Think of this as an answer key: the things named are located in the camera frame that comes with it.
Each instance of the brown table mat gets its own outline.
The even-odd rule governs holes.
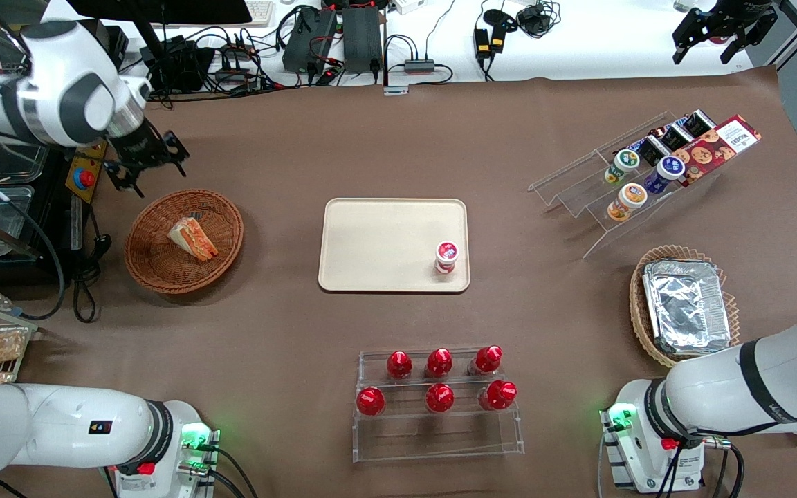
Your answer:
[[[662,111],[696,108],[717,122],[742,114],[762,144],[723,167],[701,201],[667,207],[580,259],[594,221],[548,212],[526,192],[529,183]],[[148,116],[183,139],[189,177],[173,167],[144,173],[145,199],[102,185],[95,208],[116,240],[93,287],[102,318],[82,325],[64,309],[29,348],[20,380],[185,400],[223,429],[223,447],[260,498],[594,496],[597,410],[626,382],[667,372],[642,351],[629,321],[630,271],[654,246],[695,247],[726,271],[743,340],[797,322],[797,136],[771,68],[463,83],[396,98],[373,87],[300,89]],[[237,203],[244,252],[210,289],[167,299],[131,280],[120,245],[145,205],[186,188]],[[335,196],[464,201],[468,290],[324,293],[316,281],[322,215]],[[491,343],[504,347],[506,372],[518,383],[527,454],[351,463],[358,352]],[[746,496],[797,496],[797,437],[736,442],[746,457]],[[688,496],[711,494],[719,460],[708,455],[708,489]],[[608,496],[633,495],[603,475]],[[30,497],[108,494],[97,470],[8,468],[2,477]],[[727,486],[732,481],[729,470]]]

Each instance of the green indicator light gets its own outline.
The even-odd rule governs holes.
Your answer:
[[[183,445],[195,450],[199,445],[208,442],[210,434],[211,430],[208,429],[205,423],[187,423],[187,425],[183,426],[183,431],[181,431],[181,442],[183,442]]]

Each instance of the white table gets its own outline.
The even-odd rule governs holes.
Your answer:
[[[304,0],[319,6],[318,0]],[[279,19],[298,2],[285,6],[275,2],[273,21],[267,28],[250,29],[252,35],[259,37],[275,30]],[[432,29],[436,18],[448,8],[449,0],[431,0],[429,6],[401,16],[397,12],[388,14],[388,33],[409,35],[416,41],[423,57],[426,35]],[[503,0],[487,0],[484,9],[499,9]],[[455,6],[439,28],[430,37],[430,59],[436,63],[451,66],[455,72],[453,82],[484,81],[473,55],[472,29],[479,13],[478,0],[456,0]],[[505,12],[512,16],[522,9],[516,0],[506,0]],[[727,65],[722,65],[719,56],[724,47],[704,42],[689,51],[684,62],[676,66],[672,62],[675,47],[672,32],[684,14],[673,10],[671,0],[564,0],[562,2],[562,23],[540,40],[533,40],[521,31],[506,37],[506,50],[494,60],[491,76],[497,81],[519,81],[535,77],[555,80],[598,79],[598,78],[639,78],[660,76],[699,76],[726,75],[752,68],[746,53],[739,53]],[[80,19],[66,0],[51,0],[43,20]],[[137,58],[137,50],[143,41],[135,26],[129,22],[107,21],[107,24],[121,26],[131,39],[127,60]],[[490,28],[479,21],[482,28]],[[203,26],[181,26],[167,29],[168,37],[191,35]],[[237,33],[240,26],[227,26],[230,34]],[[162,37],[162,28],[156,32]],[[274,42],[270,35],[267,42]],[[218,46],[222,41],[214,37],[202,40],[203,46]],[[294,73],[285,73],[282,67],[282,53],[267,50],[263,58],[263,69],[275,81],[292,85],[297,82]],[[342,59],[342,46],[339,42],[332,46],[330,57]],[[390,42],[389,65],[407,59],[407,45],[394,40]],[[143,64],[135,68],[145,75]],[[409,82],[436,81],[439,75],[408,76],[400,68],[390,73],[390,85]],[[370,73],[345,75],[341,86],[364,85],[374,82]]]

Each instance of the bread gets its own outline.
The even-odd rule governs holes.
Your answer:
[[[195,218],[181,218],[168,232],[171,239],[184,251],[196,256],[199,261],[208,261],[217,255],[217,248],[205,235],[205,230]]]

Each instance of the white robotic arm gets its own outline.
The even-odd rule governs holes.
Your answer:
[[[116,467],[120,498],[190,498],[215,435],[183,401],[109,389],[0,385],[0,470]]]
[[[0,144],[90,145],[107,138],[120,161],[104,166],[119,189],[136,187],[146,167],[189,157],[171,133],[143,117],[149,81],[119,75],[93,35],[74,21],[28,26],[29,76],[0,75]]]
[[[676,444],[686,465],[674,489],[696,489],[704,438],[797,434],[797,325],[629,382],[602,420],[639,492],[657,492]]]

